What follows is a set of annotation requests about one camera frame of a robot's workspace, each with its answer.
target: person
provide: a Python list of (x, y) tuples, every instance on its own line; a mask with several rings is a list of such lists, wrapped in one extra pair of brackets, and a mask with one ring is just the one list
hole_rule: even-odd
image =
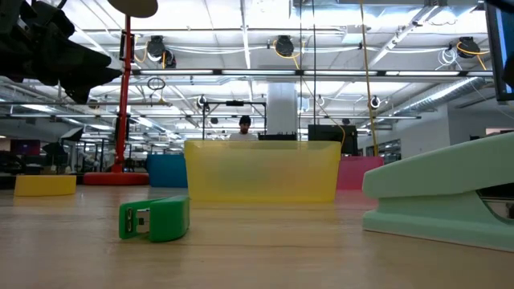
[(256, 135), (248, 133), (248, 129), (251, 126), (251, 118), (249, 116), (241, 116), (239, 120), (239, 132), (232, 133), (230, 135), (230, 140), (233, 141), (249, 141), (249, 140), (259, 140)]

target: wooden table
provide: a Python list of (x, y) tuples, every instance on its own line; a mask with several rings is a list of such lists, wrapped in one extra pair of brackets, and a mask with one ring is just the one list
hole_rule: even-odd
[(181, 240), (117, 237), (121, 202), (184, 190), (84, 187), (62, 197), (0, 191), (0, 288), (509, 288), (514, 254), (363, 232), (374, 206), (191, 206)]

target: translucent yellow container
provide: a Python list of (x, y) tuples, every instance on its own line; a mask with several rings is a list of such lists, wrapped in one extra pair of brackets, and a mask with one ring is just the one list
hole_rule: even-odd
[(333, 141), (186, 142), (193, 201), (327, 202), (341, 145)]

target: ceiling light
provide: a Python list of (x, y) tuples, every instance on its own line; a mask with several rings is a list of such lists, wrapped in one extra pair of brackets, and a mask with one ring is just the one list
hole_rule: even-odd
[[(305, 71), (304, 72), (305, 75), (314, 75), (314, 71)], [(328, 70), (316, 70), (316, 75), (341, 75), (341, 76), (346, 76), (346, 75), (366, 75), (366, 71), (328, 71)], [(377, 75), (377, 72), (376, 71), (370, 71), (369, 72), (369, 75), (370, 76), (375, 76)]]
[(40, 112), (53, 112), (54, 110), (49, 108), (48, 106), (39, 105), (39, 104), (24, 104), (22, 105), (24, 108), (34, 109)]
[(80, 124), (80, 125), (82, 125), (82, 123), (80, 121), (77, 121), (77, 120), (68, 119), (68, 118), (65, 119), (65, 120), (67, 120), (68, 122), (71, 122), (72, 124)]
[(193, 70), (193, 69), (173, 69), (173, 70), (153, 70), (153, 69), (141, 69), (134, 70), (134, 74), (140, 75), (211, 75), (212, 70)]
[(81, 117), (81, 118), (94, 118), (95, 115), (55, 115), (57, 117)]
[(101, 130), (111, 130), (112, 129), (110, 126), (103, 125), (103, 124), (90, 124), (89, 126), (92, 128), (101, 129)]
[(222, 70), (224, 75), (294, 75), (294, 70)]
[(469, 71), (467, 76), (492, 76), (492, 71)]
[(139, 117), (134, 120), (139, 122), (140, 124), (143, 124), (144, 126), (149, 127), (149, 128), (153, 127), (152, 122), (150, 120), (145, 119), (144, 117)]
[(386, 76), (457, 76), (461, 71), (388, 71)]

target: red stand base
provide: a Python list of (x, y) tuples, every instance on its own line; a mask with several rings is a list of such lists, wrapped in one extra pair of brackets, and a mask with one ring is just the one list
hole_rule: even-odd
[(147, 173), (86, 173), (85, 185), (147, 185)]

